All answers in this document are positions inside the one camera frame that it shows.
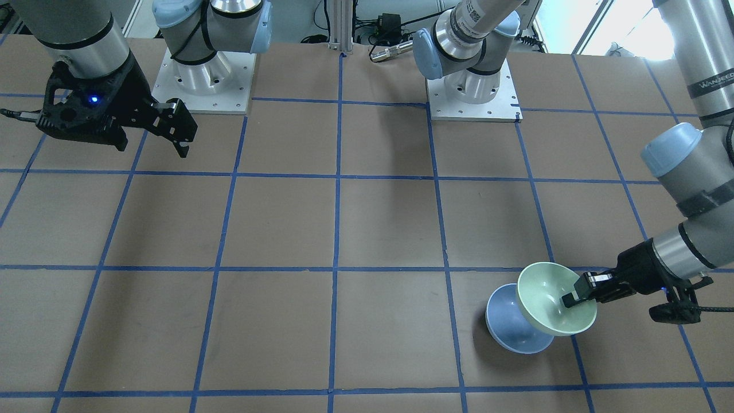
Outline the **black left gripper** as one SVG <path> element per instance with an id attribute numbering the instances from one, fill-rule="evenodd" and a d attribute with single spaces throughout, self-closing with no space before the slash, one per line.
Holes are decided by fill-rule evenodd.
<path id="1" fill-rule="evenodd" d="M 664 291 L 667 301 L 649 308 L 651 319 L 664 324 L 697 324 L 701 322 L 702 309 L 696 290 L 712 283 L 708 275 L 695 284 L 672 275 L 658 259 L 650 239 L 620 253 L 614 273 L 611 270 L 584 272 L 574 283 L 572 292 L 563 295 L 561 300 L 566 308 L 572 308 L 587 301 L 609 303 L 634 294 Z"/>

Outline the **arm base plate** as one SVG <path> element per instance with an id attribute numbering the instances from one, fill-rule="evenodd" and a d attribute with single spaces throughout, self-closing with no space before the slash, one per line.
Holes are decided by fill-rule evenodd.
<path id="1" fill-rule="evenodd" d="M 425 86 L 432 120 L 519 123 L 524 119 L 507 59 L 490 76 L 464 70 L 427 79 Z"/>
<path id="2" fill-rule="evenodd" d="M 157 101 L 181 99 L 192 114 L 246 115 L 258 54 L 217 52 L 207 63 L 184 65 L 165 50 L 152 87 Z"/>

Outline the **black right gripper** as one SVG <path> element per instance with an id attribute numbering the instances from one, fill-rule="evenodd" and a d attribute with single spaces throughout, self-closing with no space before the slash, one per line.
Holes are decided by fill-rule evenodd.
<path id="1" fill-rule="evenodd" d="M 181 158 L 189 154 L 198 130 L 183 100 L 154 101 L 133 52 L 120 68 L 95 79 L 76 77 L 68 63 L 57 60 L 34 123 L 52 138 L 118 151 L 125 151 L 128 143 L 124 127 L 143 128 L 170 141 Z"/>

